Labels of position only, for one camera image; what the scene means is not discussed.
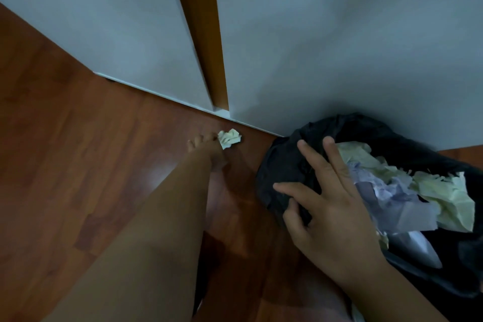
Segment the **person's right hand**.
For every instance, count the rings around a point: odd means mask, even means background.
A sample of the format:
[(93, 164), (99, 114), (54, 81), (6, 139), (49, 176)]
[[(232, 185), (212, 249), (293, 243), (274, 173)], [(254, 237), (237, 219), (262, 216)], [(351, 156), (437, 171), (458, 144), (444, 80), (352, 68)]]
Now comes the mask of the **person's right hand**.
[(343, 161), (343, 193), (318, 194), (299, 182), (275, 183), (273, 189), (295, 199), (299, 215), (312, 237), (305, 255), (335, 283), (350, 263), (384, 257), (377, 232)]

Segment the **person's left hand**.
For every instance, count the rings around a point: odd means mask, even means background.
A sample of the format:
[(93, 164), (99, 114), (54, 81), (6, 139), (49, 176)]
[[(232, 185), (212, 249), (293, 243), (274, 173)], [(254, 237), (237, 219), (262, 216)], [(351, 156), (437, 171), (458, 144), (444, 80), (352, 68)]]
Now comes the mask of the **person's left hand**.
[(221, 149), (188, 149), (188, 152), (202, 153), (208, 156), (211, 161), (211, 167), (213, 172), (223, 170), (227, 165), (228, 160), (224, 150)]

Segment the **black trash bag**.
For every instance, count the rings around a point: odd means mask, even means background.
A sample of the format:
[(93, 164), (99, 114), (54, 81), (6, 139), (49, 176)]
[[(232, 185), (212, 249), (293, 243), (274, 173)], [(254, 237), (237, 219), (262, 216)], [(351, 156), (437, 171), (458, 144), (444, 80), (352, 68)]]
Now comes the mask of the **black trash bag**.
[(334, 138), (337, 144), (366, 143), (373, 157), (383, 157), (390, 166), (406, 172), (423, 171), (441, 176), (465, 173), (468, 195), (476, 205), (473, 232), (443, 228), (421, 232), (437, 252), (442, 269), (424, 266), (390, 248), (387, 234), (375, 230), (386, 259), (450, 322), (483, 322), (483, 292), (480, 290), (483, 282), (483, 170), (439, 154), (359, 113), (324, 118), (296, 129), (290, 136), (275, 139), (257, 171), (257, 196), (279, 223), (284, 223), (282, 214), (288, 207), (289, 197), (274, 191), (272, 185), (300, 182), (321, 193), (315, 172), (297, 149), (297, 142), (305, 140), (326, 156), (322, 147), (326, 136)]

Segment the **small yellow paper ball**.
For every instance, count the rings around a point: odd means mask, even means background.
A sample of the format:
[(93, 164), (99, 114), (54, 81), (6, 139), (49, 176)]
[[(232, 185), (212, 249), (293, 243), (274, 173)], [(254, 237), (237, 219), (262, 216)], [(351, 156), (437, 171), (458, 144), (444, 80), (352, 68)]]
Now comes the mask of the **small yellow paper ball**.
[(218, 141), (222, 147), (222, 150), (230, 148), (233, 144), (238, 144), (242, 140), (242, 135), (236, 130), (231, 129), (229, 131), (221, 130), (217, 135)]

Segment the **person's right forearm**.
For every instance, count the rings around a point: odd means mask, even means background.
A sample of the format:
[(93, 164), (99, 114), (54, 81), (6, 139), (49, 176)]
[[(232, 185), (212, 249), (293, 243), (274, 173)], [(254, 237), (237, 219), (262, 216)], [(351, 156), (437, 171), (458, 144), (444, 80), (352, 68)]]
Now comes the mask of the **person's right forearm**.
[(367, 322), (449, 322), (384, 257), (350, 263), (336, 283)]

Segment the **person's left forearm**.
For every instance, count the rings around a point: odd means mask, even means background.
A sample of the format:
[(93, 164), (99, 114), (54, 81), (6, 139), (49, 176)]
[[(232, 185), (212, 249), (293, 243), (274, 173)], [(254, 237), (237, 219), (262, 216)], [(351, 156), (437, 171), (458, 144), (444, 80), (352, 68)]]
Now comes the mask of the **person's left forearm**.
[(42, 322), (190, 322), (211, 166), (188, 153)]

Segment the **crumpled pale purple paper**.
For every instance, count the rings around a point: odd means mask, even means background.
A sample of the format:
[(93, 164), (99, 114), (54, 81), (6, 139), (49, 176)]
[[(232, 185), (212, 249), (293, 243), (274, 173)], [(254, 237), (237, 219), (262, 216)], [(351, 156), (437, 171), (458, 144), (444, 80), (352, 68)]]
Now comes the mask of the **crumpled pale purple paper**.
[(402, 171), (388, 170), (374, 174), (360, 162), (348, 162), (353, 182), (380, 233), (398, 234), (438, 229), (440, 208), (420, 200), (411, 189), (413, 178)]

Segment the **large crumpled yellow paper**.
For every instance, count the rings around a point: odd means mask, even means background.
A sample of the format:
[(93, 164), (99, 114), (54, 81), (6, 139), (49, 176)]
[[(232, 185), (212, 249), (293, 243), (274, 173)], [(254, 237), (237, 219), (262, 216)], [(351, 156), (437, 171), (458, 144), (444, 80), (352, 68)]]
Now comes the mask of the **large crumpled yellow paper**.
[(438, 228), (460, 233), (473, 232), (476, 205), (468, 195), (464, 172), (448, 176), (423, 171), (406, 172), (396, 166), (390, 166), (383, 157), (373, 157), (371, 148), (366, 143), (342, 142), (338, 143), (337, 147), (347, 166), (348, 162), (356, 161), (374, 174), (376, 171), (382, 171), (383, 167), (409, 174), (413, 178), (411, 189), (418, 193), (420, 200), (439, 206)]

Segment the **white door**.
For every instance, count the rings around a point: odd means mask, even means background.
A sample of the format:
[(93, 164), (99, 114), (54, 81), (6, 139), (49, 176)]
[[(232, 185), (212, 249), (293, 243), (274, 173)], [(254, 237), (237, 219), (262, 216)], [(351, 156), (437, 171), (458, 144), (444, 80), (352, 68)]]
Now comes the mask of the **white door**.
[(214, 109), (179, 0), (0, 0), (94, 73)]

